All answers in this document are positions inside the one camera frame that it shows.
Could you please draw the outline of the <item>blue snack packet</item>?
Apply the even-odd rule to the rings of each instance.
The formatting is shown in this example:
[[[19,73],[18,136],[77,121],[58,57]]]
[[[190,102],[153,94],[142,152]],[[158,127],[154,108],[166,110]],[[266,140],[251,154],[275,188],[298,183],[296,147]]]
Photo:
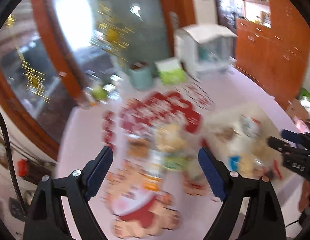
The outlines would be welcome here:
[[[239,171],[239,163],[241,157],[239,155],[233,155],[229,157],[229,166],[231,171]]]

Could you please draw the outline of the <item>white red noodle snack bag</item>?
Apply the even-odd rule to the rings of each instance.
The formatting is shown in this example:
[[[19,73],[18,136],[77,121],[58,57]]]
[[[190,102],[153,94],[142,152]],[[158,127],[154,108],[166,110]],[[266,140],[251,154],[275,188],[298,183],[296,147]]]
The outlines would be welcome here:
[[[243,133],[250,138],[259,137],[261,134],[261,122],[258,119],[242,115],[240,126]]]

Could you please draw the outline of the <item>green snack packet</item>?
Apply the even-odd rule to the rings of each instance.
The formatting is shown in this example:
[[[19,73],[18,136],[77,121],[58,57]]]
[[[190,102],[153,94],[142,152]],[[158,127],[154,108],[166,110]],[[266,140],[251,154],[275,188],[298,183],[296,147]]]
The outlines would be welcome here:
[[[191,157],[187,155],[168,155],[165,157],[163,166],[170,171],[184,171]]]

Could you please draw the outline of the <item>clear bag of small cakes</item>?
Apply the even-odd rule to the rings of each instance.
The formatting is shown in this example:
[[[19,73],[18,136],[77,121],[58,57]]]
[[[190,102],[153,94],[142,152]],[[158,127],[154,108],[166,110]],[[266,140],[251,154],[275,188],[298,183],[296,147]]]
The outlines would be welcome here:
[[[150,146],[151,143],[147,139],[128,137],[126,154],[129,157],[146,159],[148,157]]]

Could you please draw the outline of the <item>orange oats bar pack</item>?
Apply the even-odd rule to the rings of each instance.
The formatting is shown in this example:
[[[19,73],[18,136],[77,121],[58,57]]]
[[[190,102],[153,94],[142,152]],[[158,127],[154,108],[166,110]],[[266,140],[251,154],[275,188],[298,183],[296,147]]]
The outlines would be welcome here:
[[[143,187],[146,190],[159,192],[164,176],[165,153],[151,149],[145,166]]]

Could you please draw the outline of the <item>cardboard box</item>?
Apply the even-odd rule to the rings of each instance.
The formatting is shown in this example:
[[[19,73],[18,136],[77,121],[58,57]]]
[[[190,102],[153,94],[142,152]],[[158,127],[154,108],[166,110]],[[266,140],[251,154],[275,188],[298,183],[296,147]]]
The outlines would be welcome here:
[[[306,121],[308,119],[308,112],[297,99],[294,99],[289,104],[289,106],[286,109],[286,113],[293,121],[297,119]]]

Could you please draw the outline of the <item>white plastic storage bin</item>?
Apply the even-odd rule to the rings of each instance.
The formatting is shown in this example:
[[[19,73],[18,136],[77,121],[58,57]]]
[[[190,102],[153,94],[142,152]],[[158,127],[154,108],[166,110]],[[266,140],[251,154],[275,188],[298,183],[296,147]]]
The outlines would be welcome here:
[[[250,116],[261,122],[259,137],[250,138],[240,126],[240,117]],[[206,141],[215,158],[230,170],[229,157],[241,157],[238,173],[250,179],[268,176],[274,188],[281,189],[291,172],[281,167],[281,155],[268,146],[269,137],[279,137],[279,131],[265,112],[255,103],[218,111],[205,119]]]

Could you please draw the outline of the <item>red container on floor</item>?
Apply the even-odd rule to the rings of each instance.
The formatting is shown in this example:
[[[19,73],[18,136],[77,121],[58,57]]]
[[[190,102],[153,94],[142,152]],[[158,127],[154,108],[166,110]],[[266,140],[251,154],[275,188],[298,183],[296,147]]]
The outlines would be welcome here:
[[[25,159],[20,159],[18,161],[18,176],[25,177],[29,174],[29,165],[28,161]]]

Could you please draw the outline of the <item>clear bottle green label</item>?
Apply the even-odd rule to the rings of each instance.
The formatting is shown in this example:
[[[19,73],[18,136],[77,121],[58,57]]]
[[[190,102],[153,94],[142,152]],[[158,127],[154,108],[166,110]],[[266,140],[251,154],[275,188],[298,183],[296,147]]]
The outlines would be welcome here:
[[[92,97],[99,102],[106,101],[108,92],[103,88],[103,85],[96,83],[92,88]]]

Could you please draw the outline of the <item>teal canister with brown lid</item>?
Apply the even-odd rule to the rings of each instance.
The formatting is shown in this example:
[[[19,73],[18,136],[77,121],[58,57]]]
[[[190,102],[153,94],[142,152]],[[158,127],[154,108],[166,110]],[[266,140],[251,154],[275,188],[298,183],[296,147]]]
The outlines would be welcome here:
[[[137,90],[147,90],[153,86],[153,77],[150,66],[139,61],[132,64],[128,69],[131,85]]]

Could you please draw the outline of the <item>green tissue box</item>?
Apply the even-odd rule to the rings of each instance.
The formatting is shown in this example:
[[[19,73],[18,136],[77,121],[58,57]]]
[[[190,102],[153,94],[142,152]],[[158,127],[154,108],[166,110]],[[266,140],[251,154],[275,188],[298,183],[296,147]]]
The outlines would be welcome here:
[[[175,57],[156,61],[155,66],[163,85],[177,85],[187,81],[186,73]]]

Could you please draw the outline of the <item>white countertop appliance with cover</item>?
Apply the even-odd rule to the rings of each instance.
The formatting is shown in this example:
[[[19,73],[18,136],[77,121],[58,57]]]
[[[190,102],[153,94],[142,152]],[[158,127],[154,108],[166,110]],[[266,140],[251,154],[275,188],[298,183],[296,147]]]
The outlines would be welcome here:
[[[174,55],[194,80],[205,75],[226,72],[235,61],[229,28],[218,24],[193,24],[174,32]]]

